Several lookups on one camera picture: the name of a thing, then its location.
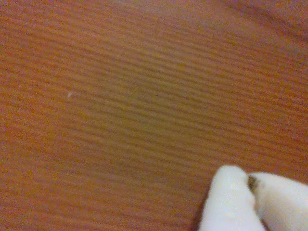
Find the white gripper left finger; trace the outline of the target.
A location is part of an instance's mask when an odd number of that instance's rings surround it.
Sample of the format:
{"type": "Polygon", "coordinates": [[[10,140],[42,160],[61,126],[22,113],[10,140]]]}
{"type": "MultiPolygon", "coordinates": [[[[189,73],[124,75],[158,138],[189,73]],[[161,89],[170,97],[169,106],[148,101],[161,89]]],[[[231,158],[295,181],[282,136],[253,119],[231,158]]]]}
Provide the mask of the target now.
{"type": "Polygon", "coordinates": [[[222,166],[212,178],[200,231],[263,231],[255,211],[248,175],[237,166],[222,166]]]}

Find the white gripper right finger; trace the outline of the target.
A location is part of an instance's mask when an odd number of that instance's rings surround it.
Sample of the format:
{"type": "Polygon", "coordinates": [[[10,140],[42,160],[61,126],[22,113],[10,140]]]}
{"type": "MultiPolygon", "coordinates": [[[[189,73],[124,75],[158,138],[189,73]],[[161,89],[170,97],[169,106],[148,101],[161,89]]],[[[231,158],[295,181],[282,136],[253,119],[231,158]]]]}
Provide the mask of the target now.
{"type": "Polygon", "coordinates": [[[270,173],[251,173],[256,212],[269,231],[308,229],[308,186],[270,173]]]}

